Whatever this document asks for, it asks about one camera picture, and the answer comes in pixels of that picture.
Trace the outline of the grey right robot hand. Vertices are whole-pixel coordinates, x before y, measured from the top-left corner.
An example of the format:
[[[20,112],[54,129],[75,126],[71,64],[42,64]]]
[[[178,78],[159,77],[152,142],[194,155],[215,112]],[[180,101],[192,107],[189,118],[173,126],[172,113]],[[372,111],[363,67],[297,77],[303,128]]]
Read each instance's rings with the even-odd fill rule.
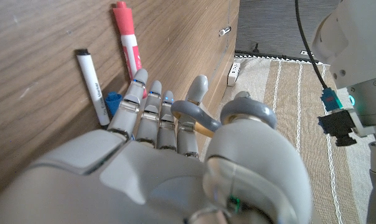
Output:
[[[148,79],[134,76],[107,130],[79,136],[44,154],[0,194],[0,223],[308,223],[312,193],[276,116],[246,91],[220,120],[200,107],[207,78],[185,100],[160,96],[146,139],[132,133]]]

